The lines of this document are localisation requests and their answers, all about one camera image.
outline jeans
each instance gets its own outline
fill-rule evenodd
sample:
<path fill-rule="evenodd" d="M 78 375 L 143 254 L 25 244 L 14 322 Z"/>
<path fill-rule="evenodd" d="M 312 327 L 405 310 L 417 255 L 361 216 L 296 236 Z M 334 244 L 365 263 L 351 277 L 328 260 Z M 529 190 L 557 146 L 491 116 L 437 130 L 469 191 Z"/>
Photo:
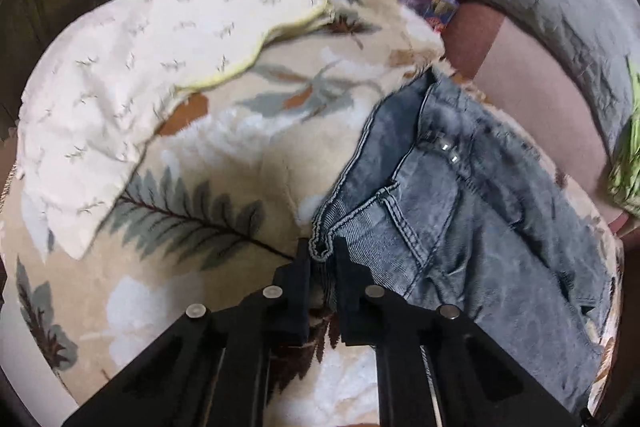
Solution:
<path fill-rule="evenodd" d="M 373 111 L 314 220 L 315 261 L 334 237 L 376 283 L 457 305 L 567 409 L 586 404 L 601 349 L 585 324 L 602 330 L 612 285 L 596 240 L 536 150 L 444 74 Z"/>

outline floral blanket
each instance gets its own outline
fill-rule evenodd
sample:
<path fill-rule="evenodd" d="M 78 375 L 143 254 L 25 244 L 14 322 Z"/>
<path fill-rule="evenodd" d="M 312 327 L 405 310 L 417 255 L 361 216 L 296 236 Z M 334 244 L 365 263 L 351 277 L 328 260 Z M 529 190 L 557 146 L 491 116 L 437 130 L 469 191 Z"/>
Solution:
<path fill-rule="evenodd" d="M 9 283 L 44 359 L 79 404 L 191 303 L 224 309 L 269 285 L 308 237 L 376 103 L 444 53 L 439 36 L 396 0 L 331 1 L 330 26 L 271 44 L 251 70 L 174 112 L 81 260 L 62 251 L 13 180 L 0 212 Z M 591 221 L 616 280 L 605 331 L 590 328 L 605 347 L 595 407 L 620 315 L 622 250 L 575 182 L 546 155 L 541 161 Z M 266 425 L 377 424 L 373 350 L 340 343 L 335 315 L 317 297 L 309 343 L 272 353 Z"/>
<path fill-rule="evenodd" d="M 276 38 L 330 19 L 327 0 L 112 0 L 65 28 L 22 94 L 18 176 L 75 259 L 190 92 L 238 76 Z"/>

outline fern leaf pattern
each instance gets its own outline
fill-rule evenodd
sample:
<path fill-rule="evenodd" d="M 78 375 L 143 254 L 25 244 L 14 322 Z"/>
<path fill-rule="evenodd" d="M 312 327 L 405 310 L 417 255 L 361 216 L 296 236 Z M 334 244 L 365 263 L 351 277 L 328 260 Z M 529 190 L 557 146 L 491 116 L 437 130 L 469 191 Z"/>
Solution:
<path fill-rule="evenodd" d="M 293 259 L 255 238 L 263 222 L 260 200 L 234 217 L 229 194 L 214 197 L 208 181 L 189 192 L 184 181 L 174 182 L 166 168 L 159 182 L 151 171 L 133 175 L 111 213 L 110 232 L 125 229 L 123 246 L 136 241 L 142 259 L 161 247 L 165 257 L 177 255 L 178 263 L 202 254 L 203 270 L 219 266 L 249 244 Z"/>
<path fill-rule="evenodd" d="M 309 340 L 303 346 L 274 346 L 270 355 L 267 397 L 282 392 L 296 378 L 302 380 L 311 369 L 314 357 L 318 363 L 324 359 L 325 338 L 329 336 L 332 349 L 338 346 L 340 330 L 338 315 L 329 309 L 309 310 Z"/>
<path fill-rule="evenodd" d="M 20 262 L 15 274 L 22 318 L 27 323 L 42 356 L 54 371 L 65 371 L 78 361 L 78 346 L 62 327 L 53 323 L 51 286 L 45 282 L 31 291 L 27 270 Z"/>

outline white towel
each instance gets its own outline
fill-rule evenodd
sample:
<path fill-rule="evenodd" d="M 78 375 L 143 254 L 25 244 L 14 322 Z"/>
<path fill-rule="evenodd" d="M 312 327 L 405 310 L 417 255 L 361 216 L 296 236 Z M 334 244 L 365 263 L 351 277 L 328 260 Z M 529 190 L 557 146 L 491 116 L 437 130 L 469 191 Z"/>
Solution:
<path fill-rule="evenodd" d="M 22 96 L 19 173 L 80 259 L 156 128 L 190 90 L 250 67 L 265 42 L 312 26 L 326 0 L 113 0 L 67 27 Z"/>

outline plastic wrapper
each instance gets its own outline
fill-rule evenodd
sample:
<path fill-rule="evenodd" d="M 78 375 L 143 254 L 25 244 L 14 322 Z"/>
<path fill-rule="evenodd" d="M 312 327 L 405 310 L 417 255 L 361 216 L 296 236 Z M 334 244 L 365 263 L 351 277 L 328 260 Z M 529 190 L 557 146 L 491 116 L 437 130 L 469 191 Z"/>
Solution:
<path fill-rule="evenodd" d="M 455 15 L 460 3 L 456 0 L 399 0 L 423 17 L 431 27 L 440 33 Z"/>

